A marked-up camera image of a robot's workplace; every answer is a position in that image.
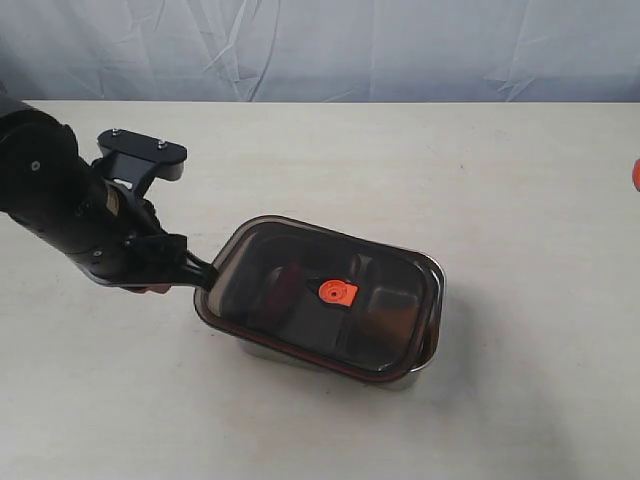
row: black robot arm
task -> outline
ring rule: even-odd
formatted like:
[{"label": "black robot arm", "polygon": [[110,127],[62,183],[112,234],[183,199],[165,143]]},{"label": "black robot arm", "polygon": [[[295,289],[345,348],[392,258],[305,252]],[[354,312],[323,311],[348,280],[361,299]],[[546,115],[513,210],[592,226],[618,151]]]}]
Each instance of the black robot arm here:
[{"label": "black robot arm", "polygon": [[0,95],[0,211],[99,284],[210,289],[215,270],[185,236],[164,231],[144,199],[156,177],[180,178],[186,149],[117,129],[98,143],[103,157],[89,166],[68,126]]}]

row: brown translucent lid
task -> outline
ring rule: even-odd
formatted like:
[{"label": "brown translucent lid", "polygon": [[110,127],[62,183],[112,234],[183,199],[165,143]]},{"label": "brown translucent lid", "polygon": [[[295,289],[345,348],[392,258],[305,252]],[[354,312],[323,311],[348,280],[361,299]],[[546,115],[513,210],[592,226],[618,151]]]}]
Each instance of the brown translucent lid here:
[{"label": "brown translucent lid", "polygon": [[409,371],[442,297],[427,257],[281,217],[254,219],[196,296],[216,328],[368,381]]}]

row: container lid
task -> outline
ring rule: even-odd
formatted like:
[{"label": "container lid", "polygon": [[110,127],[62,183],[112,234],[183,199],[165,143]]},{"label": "container lid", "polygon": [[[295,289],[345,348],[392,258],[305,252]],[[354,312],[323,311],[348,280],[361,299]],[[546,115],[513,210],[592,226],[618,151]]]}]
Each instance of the container lid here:
[{"label": "container lid", "polygon": [[282,217],[236,231],[196,292],[205,322],[368,382],[400,378],[439,322],[443,276],[428,257]]}]

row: white backdrop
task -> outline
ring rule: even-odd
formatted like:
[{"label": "white backdrop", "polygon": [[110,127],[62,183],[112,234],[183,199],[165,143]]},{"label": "white backdrop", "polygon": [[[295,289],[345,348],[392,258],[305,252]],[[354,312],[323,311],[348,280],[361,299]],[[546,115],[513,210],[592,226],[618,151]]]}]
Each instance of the white backdrop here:
[{"label": "white backdrop", "polygon": [[0,6],[0,82],[20,98],[640,100],[638,0]]}]

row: table surface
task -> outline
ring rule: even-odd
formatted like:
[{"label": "table surface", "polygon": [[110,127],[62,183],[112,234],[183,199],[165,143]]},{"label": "table surface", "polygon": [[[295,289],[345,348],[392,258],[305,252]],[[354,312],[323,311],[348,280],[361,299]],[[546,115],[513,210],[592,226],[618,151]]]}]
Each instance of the table surface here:
[{"label": "table surface", "polygon": [[190,289],[98,287],[3,216],[1,478],[637,478],[640,105],[34,105],[87,160],[112,127],[187,146],[148,198],[204,258],[281,214],[424,251],[448,290],[395,393],[248,356]]}]

